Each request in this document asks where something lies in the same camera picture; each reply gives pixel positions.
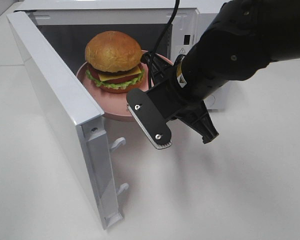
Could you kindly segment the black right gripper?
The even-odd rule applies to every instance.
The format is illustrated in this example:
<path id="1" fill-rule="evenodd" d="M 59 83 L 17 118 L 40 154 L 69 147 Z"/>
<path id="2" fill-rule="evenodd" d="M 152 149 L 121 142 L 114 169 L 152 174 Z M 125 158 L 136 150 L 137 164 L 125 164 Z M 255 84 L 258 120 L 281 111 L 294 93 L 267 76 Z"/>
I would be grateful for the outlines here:
<path id="1" fill-rule="evenodd" d="M 178 55 L 170 64 L 159 54 L 143 54 L 141 62 L 148 66 L 153 87 L 146 92 L 134 88 L 126 95 L 128 110 L 157 150 L 172 145 L 172 132 L 166 122 L 175 119 L 199 133 L 204 144 L 219 135 L 204 101 L 193 103 L 189 93 L 181 93 L 177 67 L 185 56 Z"/>

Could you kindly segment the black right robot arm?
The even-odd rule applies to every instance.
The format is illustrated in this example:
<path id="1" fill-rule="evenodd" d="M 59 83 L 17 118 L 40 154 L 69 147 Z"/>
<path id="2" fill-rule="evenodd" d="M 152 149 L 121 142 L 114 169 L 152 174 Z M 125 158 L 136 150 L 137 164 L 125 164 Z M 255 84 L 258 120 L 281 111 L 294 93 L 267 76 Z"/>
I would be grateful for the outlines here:
<path id="1" fill-rule="evenodd" d="M 167 122 L 175 119 L 209 143 L 218 132 L 204 99 L 229 81 L 292 59 L 300 59 L 300 0 L 231 0 L 174 64 L 154 51 L 142 56 L 149 88 L 130 90 L 127 107 L 156 149 L 171 145 Z"/>

